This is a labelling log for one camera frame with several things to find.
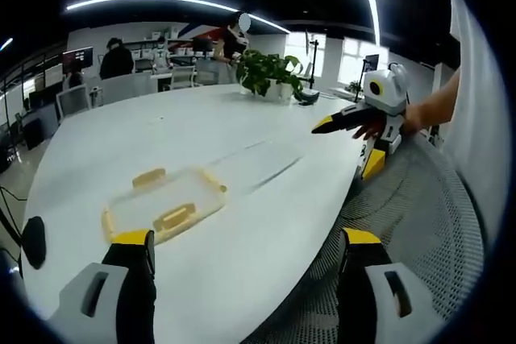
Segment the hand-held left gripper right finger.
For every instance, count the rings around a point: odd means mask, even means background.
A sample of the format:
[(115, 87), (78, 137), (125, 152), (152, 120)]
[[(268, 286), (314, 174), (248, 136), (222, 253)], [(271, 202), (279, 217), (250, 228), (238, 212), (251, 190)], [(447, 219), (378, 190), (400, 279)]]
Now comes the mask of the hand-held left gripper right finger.
[(423, 281), (368, 231), (344, 227), (340, 244), (337, 342), (428, 343), (434, 309)]

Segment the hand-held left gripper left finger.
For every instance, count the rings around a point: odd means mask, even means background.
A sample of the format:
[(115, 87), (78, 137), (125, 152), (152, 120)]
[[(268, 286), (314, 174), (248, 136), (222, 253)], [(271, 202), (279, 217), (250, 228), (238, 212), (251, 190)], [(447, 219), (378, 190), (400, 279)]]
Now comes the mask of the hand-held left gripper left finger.
[(153, 230), (121, 233), (64, 286), (48, 319), (63, 342), (154, 343), (154, 245)]

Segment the person's right hand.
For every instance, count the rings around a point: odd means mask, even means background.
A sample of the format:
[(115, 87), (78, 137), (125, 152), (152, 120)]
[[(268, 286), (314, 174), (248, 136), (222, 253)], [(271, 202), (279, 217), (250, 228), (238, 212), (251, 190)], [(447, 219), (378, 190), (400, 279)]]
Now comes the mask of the person's right hand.
[[(402, 123), (402, 132), (411, 135), (423, 128), (432, 125), (432, 113), (428, 103), (418, 105), (408, 105)], [(363, 137), (369, 139), (374, 136), (381, 135), (385, 129), (386, 120), (383, 118), (375, 118), (362, 125), (352, 136), (354, 139)]]

